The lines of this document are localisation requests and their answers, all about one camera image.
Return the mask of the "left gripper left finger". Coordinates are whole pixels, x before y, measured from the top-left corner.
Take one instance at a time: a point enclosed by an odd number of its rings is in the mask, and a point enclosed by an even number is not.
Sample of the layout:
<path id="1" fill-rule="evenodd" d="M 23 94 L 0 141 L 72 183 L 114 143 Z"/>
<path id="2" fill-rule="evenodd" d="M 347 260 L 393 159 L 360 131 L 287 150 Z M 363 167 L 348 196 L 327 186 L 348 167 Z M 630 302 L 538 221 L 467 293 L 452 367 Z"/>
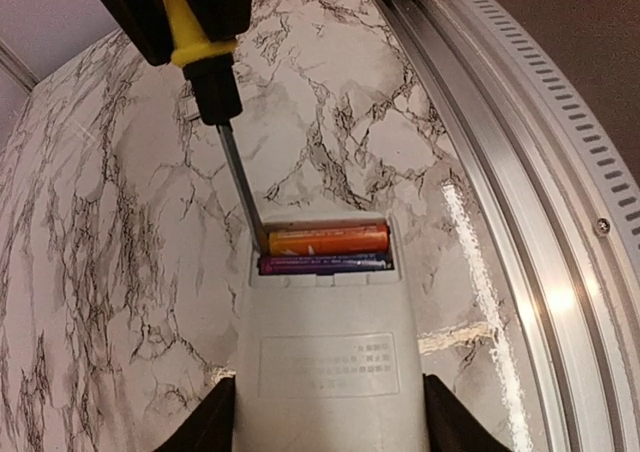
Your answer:
<path id="1" fill-rule="evenodd" d="M 231 452 L 235 378 L 221 379 L 156 452 Z"/>

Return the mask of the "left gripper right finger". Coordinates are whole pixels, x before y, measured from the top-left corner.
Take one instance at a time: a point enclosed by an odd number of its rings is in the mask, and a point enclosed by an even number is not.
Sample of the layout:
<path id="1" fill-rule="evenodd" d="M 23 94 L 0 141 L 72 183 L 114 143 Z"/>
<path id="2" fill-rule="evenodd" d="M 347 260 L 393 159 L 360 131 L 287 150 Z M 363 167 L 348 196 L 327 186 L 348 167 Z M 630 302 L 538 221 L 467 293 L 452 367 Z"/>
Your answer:
<path id="1" fill-rule="evenodd" d="M 423 375 L 429 447 L 435 452 L 509 452 L 436 375 Z"/>

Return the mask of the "yellow handled screwdriver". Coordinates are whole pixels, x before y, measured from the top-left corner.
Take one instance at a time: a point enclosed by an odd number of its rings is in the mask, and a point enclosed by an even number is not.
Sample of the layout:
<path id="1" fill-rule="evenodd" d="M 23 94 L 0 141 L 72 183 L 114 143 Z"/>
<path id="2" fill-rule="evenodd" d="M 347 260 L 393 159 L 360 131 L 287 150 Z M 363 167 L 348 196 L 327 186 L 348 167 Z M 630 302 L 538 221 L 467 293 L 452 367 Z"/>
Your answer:
<path id="1" fill-rule="evenodd" d="M 173 42 L 171 63 L 182 70 L 191 84 L 202 122 L 217 129 L 247 218 L 253 247 L 264 253 L 268 248 L 267 234 L 231 126 L 231 120 L 243 111 L 233 71 L 238 35 L 211 41 L 186 0 L 159 1 L 166 13 Z"/>

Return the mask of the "white remote control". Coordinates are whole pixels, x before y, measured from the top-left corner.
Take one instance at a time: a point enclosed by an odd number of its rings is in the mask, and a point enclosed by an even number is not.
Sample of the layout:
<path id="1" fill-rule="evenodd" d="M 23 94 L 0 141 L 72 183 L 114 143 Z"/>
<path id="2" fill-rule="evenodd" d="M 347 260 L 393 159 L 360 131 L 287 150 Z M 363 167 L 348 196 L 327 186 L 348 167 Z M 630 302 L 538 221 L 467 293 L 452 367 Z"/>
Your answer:
<path id="1" fill-rule="evenodd" d="M 239 301 L 236 451 L 425 451 L 411 278 L 391 214 L 274 215 L 267 231 L 384 225 L 391 268 L 263 275 L 248 256 Z"/>

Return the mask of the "purple blue battery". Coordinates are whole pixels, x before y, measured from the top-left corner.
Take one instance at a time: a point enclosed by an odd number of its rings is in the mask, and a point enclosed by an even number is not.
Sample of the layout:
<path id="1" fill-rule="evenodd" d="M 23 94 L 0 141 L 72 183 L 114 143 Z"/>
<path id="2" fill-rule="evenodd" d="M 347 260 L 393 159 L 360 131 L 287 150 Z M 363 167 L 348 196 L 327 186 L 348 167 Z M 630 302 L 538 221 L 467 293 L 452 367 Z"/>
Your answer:
<path id="1" fill-rule="evenodd" d="M 365 253 L 324 256 L 265 256 L 258 260 L 261 275 L 320 275 L 376 272 L 393 269 L 385 254 Z"/>

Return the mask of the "orange black battery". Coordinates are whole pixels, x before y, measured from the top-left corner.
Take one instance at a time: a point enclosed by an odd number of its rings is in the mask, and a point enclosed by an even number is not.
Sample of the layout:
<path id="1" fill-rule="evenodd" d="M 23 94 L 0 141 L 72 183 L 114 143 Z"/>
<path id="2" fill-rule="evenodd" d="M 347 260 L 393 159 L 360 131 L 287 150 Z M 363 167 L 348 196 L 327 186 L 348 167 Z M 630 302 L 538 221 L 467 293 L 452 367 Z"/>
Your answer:
<path id="1" fill-rule="evenodd" d="M 269 234 L 271 256 L 343 255 L 386 252 L 386 224 L 278 231 Z"/>

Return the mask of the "white battery cover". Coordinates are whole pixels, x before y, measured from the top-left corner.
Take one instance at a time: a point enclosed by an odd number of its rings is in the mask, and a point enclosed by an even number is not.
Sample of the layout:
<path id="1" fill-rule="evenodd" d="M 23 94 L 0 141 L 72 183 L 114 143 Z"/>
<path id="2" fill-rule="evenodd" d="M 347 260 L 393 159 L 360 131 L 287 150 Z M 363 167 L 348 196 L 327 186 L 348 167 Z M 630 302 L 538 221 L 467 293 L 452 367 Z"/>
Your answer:
<path id="1" fill-rule="evenodd" d="M 201 114 L 194 96 L 182 97 L 179 102 L 181 116 L 188 122 L 196 121 Z"/>

